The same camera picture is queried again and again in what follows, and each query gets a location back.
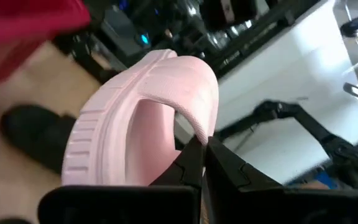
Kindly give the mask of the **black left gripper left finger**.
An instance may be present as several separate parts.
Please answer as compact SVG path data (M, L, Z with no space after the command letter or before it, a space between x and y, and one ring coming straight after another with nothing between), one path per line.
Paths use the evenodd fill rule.
M196 137L148 186L66 185L38 206L40 224L199 224L203 146Z

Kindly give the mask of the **red plastic bin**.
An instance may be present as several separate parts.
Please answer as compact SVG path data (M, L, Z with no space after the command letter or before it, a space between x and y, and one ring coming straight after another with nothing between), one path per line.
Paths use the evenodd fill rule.
M82 0L0 0L0 82L44 42L89 22Z

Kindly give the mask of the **black slide sandal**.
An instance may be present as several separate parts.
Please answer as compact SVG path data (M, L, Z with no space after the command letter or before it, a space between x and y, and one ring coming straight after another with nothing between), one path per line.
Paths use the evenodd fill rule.
M60 175L76 118L39 105L15 105L1 116L3 136L31 159Z

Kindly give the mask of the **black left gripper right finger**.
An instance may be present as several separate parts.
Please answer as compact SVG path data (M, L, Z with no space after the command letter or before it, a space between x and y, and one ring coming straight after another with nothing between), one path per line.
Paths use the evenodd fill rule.
M216 224L358 224L358 190L284 187L213 137L205 166Z

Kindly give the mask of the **pink slide sandal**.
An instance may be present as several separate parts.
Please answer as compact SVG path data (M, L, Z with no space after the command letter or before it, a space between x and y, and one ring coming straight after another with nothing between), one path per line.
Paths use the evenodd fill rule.
M202 145L214 134L219 89L204 61L154 50L85 103L63 159L63 185L150 185L173 161L175 114Z

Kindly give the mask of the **person's hand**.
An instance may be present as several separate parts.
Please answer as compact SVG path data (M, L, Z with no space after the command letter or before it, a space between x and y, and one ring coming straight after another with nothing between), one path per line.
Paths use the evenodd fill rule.
M312 182L307 182L305 184L299 184L296 186L297 188L301 188L301 189L324 189L324 190L329 190L330 187L318 180L314 180Z

